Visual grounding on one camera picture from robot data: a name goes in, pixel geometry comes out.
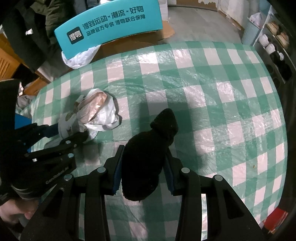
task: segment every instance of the plastic bin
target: plastic bin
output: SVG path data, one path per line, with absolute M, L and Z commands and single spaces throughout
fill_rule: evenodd
M 260 31 L 260 28 L 257 27 L 255 24 L 253 24 L 249 20 L 248 24 L 247 24 L 247 27 L 244 30 L 244 35 L 242 36 L 242 43 L 245 44 L 245 45 L 253 45 L 259 31 Z

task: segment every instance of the wooden cabinet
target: wooden cabinet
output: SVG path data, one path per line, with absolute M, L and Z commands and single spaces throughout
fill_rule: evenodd
M 24 61 L 13 51 L 4 34 L 0 34 L 0 81 L 11 79 L 21 64 L 26 66 Z M 39 77 L 24 90 L 24 94 L 37 95 L 39 90 L 49 83 L 38 71 L 35 73 Z

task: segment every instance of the white tile floor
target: white tile floor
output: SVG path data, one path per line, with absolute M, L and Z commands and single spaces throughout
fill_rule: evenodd
M 169 7 L 168 16 L 176 33 L 161 43 L 190 40 L 241 43 L 239 30 L 218 12 Z

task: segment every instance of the screw head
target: screw head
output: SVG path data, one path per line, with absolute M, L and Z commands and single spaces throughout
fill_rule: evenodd
M 189 173 L 189 172 L 190 172 L 190 169 L 187 168 L 187 167 L 183 167 L 183 168 L 181 169 L 181 172 L 183 172 L 183 173 Z
M 69 181 L 71 178 L 72 178 L 71 174 L 67 174 L 67 175 L 64 176 L 65 181 Z
M 104 168 L 104 167 L 99 167 L 99 168 L 97 169 L 97 171 L 98 171 L 99 173 L 103 173 L 103 172 L 106 171 L 106 168 Z
M 215 176 L 215 179 L 217 180 L 217 181 L 222 181 L 223 180 L 223 177 L 222 176 L 220 176 L 220 175 L 216 175 Z

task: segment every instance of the green checkered tablecloth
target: green checkered tablecloth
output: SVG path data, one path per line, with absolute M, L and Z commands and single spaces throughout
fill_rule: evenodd
M 222 175 L 257 222 L 278 205 L 287 166 L 286 128 L 276 88 L 253 47 L 181 42 L 117 54 L 55 80 L 22 114 L 39 125 L 57 123 L 92 88 L 114 97 L 122 122 L 75 152 L 75 175 L 102 166 L 169 107 L 179 125 L 171 152 L 185 167 L 209 177 Z M 120 188 L 106 197 L 112 240 L 174 240 L 180 201 L 170 195 L 163 173 L 155 192 L 142 202 L 126 200 Z M 81 209 L 81 237 L 83 218 Z

